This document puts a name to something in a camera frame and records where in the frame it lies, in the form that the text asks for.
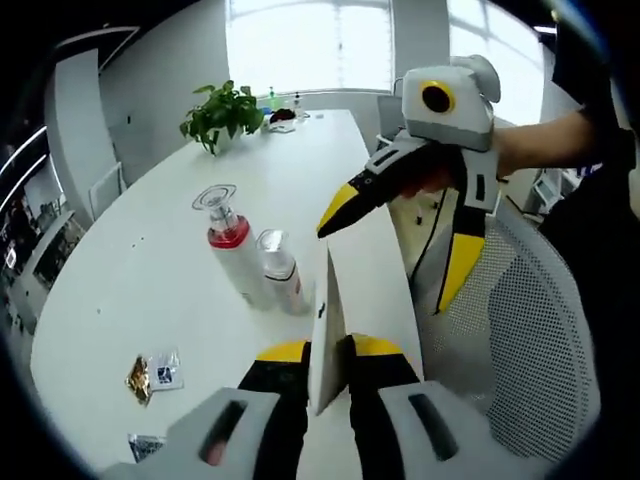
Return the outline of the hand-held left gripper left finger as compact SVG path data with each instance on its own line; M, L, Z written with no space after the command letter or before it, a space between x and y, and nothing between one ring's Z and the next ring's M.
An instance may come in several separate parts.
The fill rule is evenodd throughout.
M310 342L260 353L236 388L224 387L169 427L164 444L102 479L294 479L308 427Z

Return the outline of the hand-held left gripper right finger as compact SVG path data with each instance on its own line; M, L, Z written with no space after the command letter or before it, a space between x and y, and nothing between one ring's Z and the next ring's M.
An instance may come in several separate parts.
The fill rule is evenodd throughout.
M439 382L420 381L388 340L349 335L348 386L366 479L541 479L548 468L501 445L488 419Z

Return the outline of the person's right hand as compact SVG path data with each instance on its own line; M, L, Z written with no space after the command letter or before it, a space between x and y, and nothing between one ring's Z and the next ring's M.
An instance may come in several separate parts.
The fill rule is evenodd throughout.
M455 188L456 185L457 180L452 162L447 159L431 159L425 163L425 169L421 174L414 176L400 195L410 199L421 192L436 193L444 189Z

